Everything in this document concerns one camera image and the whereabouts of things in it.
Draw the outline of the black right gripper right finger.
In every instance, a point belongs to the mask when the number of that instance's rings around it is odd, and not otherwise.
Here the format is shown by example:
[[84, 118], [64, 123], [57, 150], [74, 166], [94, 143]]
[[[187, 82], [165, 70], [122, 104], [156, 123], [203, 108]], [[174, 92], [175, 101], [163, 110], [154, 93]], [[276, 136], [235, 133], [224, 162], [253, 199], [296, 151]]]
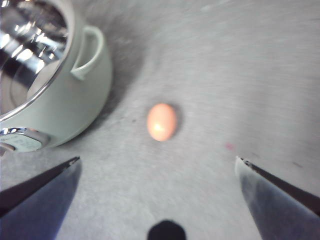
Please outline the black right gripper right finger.
[[264, 240], [318, 240], [320, 198], [236, 157], [235, 175]]

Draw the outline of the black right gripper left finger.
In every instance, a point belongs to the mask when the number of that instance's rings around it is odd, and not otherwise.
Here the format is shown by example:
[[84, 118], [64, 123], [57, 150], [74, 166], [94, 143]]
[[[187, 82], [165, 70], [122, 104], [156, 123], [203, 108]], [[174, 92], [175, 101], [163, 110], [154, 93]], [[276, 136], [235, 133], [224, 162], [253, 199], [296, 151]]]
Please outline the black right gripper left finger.
[[82, 173], [73, 157], [0, 192], [2, 240], [54, 240], [76, 194]]

